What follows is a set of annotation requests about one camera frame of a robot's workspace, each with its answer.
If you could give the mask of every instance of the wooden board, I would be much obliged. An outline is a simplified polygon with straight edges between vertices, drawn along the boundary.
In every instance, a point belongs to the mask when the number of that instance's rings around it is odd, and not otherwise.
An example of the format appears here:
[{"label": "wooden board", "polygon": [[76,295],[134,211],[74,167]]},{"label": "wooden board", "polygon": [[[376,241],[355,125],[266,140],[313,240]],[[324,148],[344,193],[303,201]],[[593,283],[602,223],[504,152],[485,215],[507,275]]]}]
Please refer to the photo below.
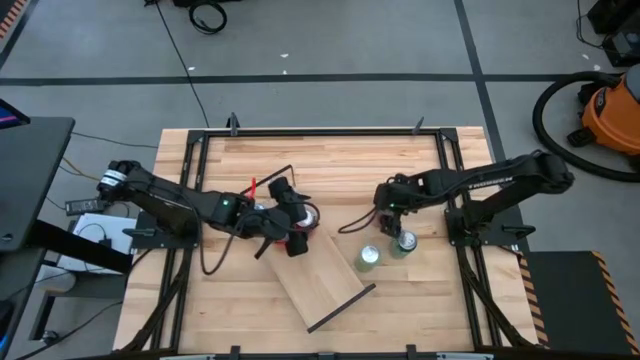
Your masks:
[{"label": "wooden board", "polygon": [[310,234],[308,246],[306,254],[291,258],[274,244],[264,257],[312,332],[366,290],[323,225]]},{"label": "wooden board", "polygon": [[[482,128],[458,128],[458,133],[467,168],[491,161]],[[179,181],[186,135],[186,130],[163,132],[155,174]],[[349,264],[365,244],[378,246],[383,259],[371,272],[358,273],[365,286],[375,282],[376,289],[308,334],[268,260],[253,258],[255,242],[235,241],[226,262],[211,277],[201,273],[199,257],[194,256],[180,352],[228,353],[232,345],[240,345],[243,353],[402,352],[406,344],[416,344],[418,351],[472,349],[444,207],[424,209],[403,221],[419,237],[418,248],[403,260],[388,256],[389,240],[374,227],[337,233],[371,209],[375,187],[387,177],[439,168],[433,137],[218,138],[211,140],[207,159],[205,190],[239,191],[251,177],[262,178],[292,164],[296,189],[313,197],[324,229]],[[197,156],[193,161],[192,182]],[[491,191],[481,189],[473,196],[486,197]],[[267,202],[266,189],[257,195]],[[211,268],[226,235],[209,228],[204,234],[205,261]],[[164,257],[163,251],[152,252],[129,277],[114,348],[131,339],[155,306]],[[515,256],[487,248],[485,258],[496,303],[521,334],[535,342]],[[487,341],[482,308],[479,314]],[[169,329],[165,325],[165,340]]]}]

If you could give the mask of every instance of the hazard stripe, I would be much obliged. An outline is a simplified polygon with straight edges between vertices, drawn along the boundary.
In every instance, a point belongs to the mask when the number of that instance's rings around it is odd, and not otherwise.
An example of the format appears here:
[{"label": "hazard stripe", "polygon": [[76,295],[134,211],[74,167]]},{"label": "hazard stripe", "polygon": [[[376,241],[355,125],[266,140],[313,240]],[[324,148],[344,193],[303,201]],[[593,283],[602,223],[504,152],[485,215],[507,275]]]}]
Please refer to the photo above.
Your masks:
[{"label": "hazard stripe", "polygon": [[640,355],[640,350],[638,350],[638,343],[636,339],[633,337],[633,333],[631,331],[631,326],[629,326],[629,320],[627,320],[627,315],[624,313],[622,309],[622,303],[620,302],[620,298],[618,297],[618,292],[616,291],[616,287],[613,285],[613,278],[607,269],[607,264],[604,261],[604,257],[597,251],[591,252],[593,256],[598,260],[598,265],[600,266],[600,270],[602,271],[602,278],[604,279],[604,283],[609,290],[609,295],[611,296],[611,302],[615,305],[616,314],[618,314],[618,318],[620,320],[620,326],[624,330],[626,334],[627,342],[629,343],[629,347],[631,348],[631,353],[633,355]]},{"label": "hazard stripe", "polygon": [[18,16],[20,15],[20,11],[27,3],[27,0],[17,0],[13,3],[9,11],[7,12],[7,16],[0,23],[0,39],[3,39],[7,36],[11,25],[16,21]]},{"label": "hazard stripe", "polygon": [[536,329],[536,336],[538,343],[545,348],[549,348],[549,337],[544,328],[544,321],[542,319],[542,311],[538,305],[538,297],[535,294],[535,287],[531,278],[531,271],[529,271],[529,263],[524,256],[520,257],[520,275],[522,275],[522,284],[524,285],[525,293],[527,294],[527,301],[529,302],[529,310],[531,311],[531,318],[533,319],[533,325]]}]

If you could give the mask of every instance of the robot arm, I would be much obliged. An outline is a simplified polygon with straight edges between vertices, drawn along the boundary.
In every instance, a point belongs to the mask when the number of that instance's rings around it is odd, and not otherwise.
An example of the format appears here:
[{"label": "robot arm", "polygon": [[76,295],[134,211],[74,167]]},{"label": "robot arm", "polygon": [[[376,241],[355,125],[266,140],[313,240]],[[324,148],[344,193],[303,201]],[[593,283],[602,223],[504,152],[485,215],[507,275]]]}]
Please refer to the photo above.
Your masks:
[{"label": "robot arm", "polygon": [[382,232],[395,237],[401,231],[402,215],[442,204],[464,190],[506,185],[484,201],[470,201],[462,206],[462,226],[473,231],[491,221],[493,215],[535,194],[565,192],[573,180],[562,159],[536,151],[464,171],[435,169],[412,176],[397,174],[378,185],[373,202],[382,213]]},{"label": "robot arm", "polygon": [[305,220],[307,212],[303,200],[287,179],[280,177],[269,185],[270,194],[278,205],[256,209],[255,200],[247,196],[208,191],[200,192],[159,178],[142,168],[136,161],[112,161],[97,187],[100,198],[113,201],[131,201],[158,219],[163,230],[177,237],[194,234],[204,221],[212,228],[248,239],[264,236],[263,246],[256,253],[259,258],[275,240],[287,238],[289,256],[307,251],[306,236],[293,229]]}]

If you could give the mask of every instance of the concrete floor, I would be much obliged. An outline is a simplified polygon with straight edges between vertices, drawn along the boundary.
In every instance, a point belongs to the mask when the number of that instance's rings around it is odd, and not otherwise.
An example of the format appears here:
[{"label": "concrete floor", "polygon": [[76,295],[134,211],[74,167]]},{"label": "concrete floor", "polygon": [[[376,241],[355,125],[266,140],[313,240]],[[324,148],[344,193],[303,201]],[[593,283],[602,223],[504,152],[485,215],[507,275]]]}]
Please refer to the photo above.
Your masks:
[{"label": "concrete floor", "polygon": [[[184,72],[154,7],[144,8],[142,0],[33,1],[32,15],[0,62],[1,98],[32,116],[74,117],[78,132],[140,144],[157,144],[163,128],[204,125],[189,86],[166,83]],[[583,10],[593,2],[582,1]],[[245,0],[224,5],[228,27],[213,37],[197,33],[186,11],[170,1],[161,7],[186,65],[194,67],[191,74],[202,77],[195,88],[212,126],[223,126],[231,111],[243,127],[413,125],[424,116],[425,126],[486,126],[500,159],[539,147],[531,111],[549,83],[520,75],[615,71],[602,51],[576,40],[574,0]],[[597,38],[588,23],[584,32]],[[365,73],[379,81],[287,78]],[[398,81],[402,74],[427,75]],[[512,76],[498,82],[483,74]],[[281,76],[264,82],[266,75]],[[127,77],[144,79],[113,79]],[[55,79],[65,85],[52,85]],[[235,83],[225,83],[230,79]],[[44,85],[10,85],[29,81]],[[105,85],[109,81],[128,85]],[[545,113],[559,139],[576,124],[574,93],[560,93]],[[587,151],[618,164],[604,151]],[[153,150],[77,137],[66,156],[94,175],[112,159],[137,159],[151,168],[155,158]],[[634,200],[640,187],[574,173],[577,181],[566,194],[522,204],[525,223],[538,228],[530,246],[602,252],[637,333],[640,272],[633,264],[640,252],[640,205]],[[93,196],[94,183],[64,172],[49,193],[58,203]],[[48,203],[40,218],[61,227],[69,221]],[[9,358],[39,346],[20,338],[26,337],[39,294],[32,295]],[[52,317],[48,327],[64,333],[108,303],[60,301],[56,310],[68,315]],[[118,311],[111,309],[36,358],[107,353]]]}]

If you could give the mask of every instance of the wooden table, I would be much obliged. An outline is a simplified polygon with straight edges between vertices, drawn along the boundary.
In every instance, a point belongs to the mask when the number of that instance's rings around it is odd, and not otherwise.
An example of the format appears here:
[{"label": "wooden table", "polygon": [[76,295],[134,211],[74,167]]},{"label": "wooden table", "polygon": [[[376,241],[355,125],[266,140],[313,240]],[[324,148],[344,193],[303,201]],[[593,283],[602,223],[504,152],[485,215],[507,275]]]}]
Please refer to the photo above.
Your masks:
[{"label": "wooden table", "polygon": [[[179,181],[187,132],[164,130],[156,175]],[[491,162],[482,128],[461,127],[458,135],[466,168]],[[197,156],[193,161],[190,185]],[[462,280],[455,249],[448,243],[443,206],[403,220],[419,238],[417,250],[404,260],[388,256],[389,239],[375,227],[337,233],[340,226],[371,209],[376,185],[389,176],[440,168],[434,138],[214,138],[203,190],[240,191],[252,177],[266,177],[288,164],[295,169],[296,189],[313,197],[322,211],[322,226],[350,264],[365,244],[382,249],[382,264],[369,273],[358,273],[364,285],[375,282],[377,287],[308,334],[267,261],[253,258],[256,242],[235,241],[224,265],[211,277],[201,273],[194,253],[180,353],[229,353],[232,345],[240,345],[242,353],[403,352],[407,344],[415,344],[418,351],[472,350]],[[472,197],[484,198],[492,191],[477,190]],[[267,192],[266,187],[259,188],[257,198],[267,198]],[[227,235],[204,228],[205,262],[211,268]],[[114,348],[129,342],[155,307],[165,254],[153,251],[129,277]],[[525,338],[537,342],[516,257],[492,247],[486,247],[484,254],[496,303]],[[476,303],[483,339],[488,342],[484,311]],[[170,320],[172,309],[167,314]],[[166,321],[163,345],[168,344],[169,332]]]}]

